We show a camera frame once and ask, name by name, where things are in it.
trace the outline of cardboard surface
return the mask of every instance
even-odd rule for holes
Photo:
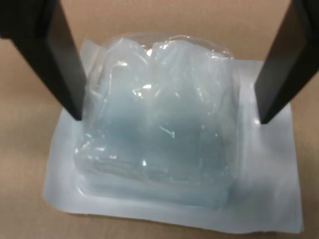
[[[203,37],[240,59],[266,56],[288,0],[63,0],[78,48],[134,31]],[[319,75],[293,100],[305,232],[228,235],[200,229],[62,213],[41,196],[61,106],[12,44],[0,40],[0,239],[312,239],[319,236]]]

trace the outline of plastic bag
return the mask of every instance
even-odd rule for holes
[[[84,42],[81,60],[87,75],[100,50],[101,46]],[[90,188],[90,184],[85,186],[90,181],[74,161],[74,148],[83,135],[83,122],[75,121],[66,110],[62,110],[50,146],[43,189],[45,200],[68,213],[151,220],[226,233],[299,233],[303,218],[290,105],[270,123],[260,125],[253,85],[262,62],[235,60],[235,65],[241,86],[242,161],[227,205],[216,210],[121,197],[123,190],[103,194],[83,191]],[[104,185],[116,182],[103,181]],[[127,187],[134,188],[135,182],[126,181]]]
[[[188,36],[131,34],[101,47],[75,149],[82,190],[224,206],[240,161],[232,64],[226,48]]]

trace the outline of white packaging base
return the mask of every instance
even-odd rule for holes
[[[89,41],[84,44],[81,56],[86,71],[98,49]],[[253,83],[262,63],[237,63],[242,86],[243,163],[232,200],[224,208],[210,211],[81,191],[83,178],[74,165],[73,153],[82,122],[76,122],[65,110],[51,143],[43,190],[46,201],[69,213],[144,219],[226,233],[300,232],[303,222],[290,106],[268,125],[260,125]]]

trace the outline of transparent plastic film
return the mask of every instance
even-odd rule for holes
[[[226,205],[240,164],[238,101],[226,48],[161,33],[113,39],[100,47],[86,86],[74,154],[81,190]]]

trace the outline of sealed package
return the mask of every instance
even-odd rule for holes
[[[262,62],[160,33],[87,40],[81,60],[83,120],[61,113],[49,204],[226,233],[302,230],[291,109],[260,124]]]

